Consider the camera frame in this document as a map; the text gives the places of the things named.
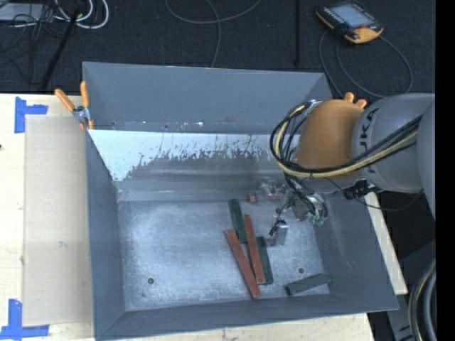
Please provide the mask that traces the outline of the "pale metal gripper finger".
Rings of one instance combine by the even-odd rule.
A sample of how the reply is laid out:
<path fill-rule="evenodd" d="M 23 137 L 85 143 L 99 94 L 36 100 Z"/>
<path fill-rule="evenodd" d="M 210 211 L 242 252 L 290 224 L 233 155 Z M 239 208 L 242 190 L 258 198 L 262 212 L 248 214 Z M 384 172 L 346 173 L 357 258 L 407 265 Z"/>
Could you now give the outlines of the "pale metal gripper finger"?
<path fill-rule="evenodd" d="M 257 202 L 278 202 L 284 198 L 286 186 L 282 183 L 262 183 L 257 190 Z"/>
<path fill-rule="evenodd" d="M 268 246 L 274 247 L 284 245 L 288 230 L 289 225 L 286 221 L 282 218 L 278 218 L 269 231 Z"/>

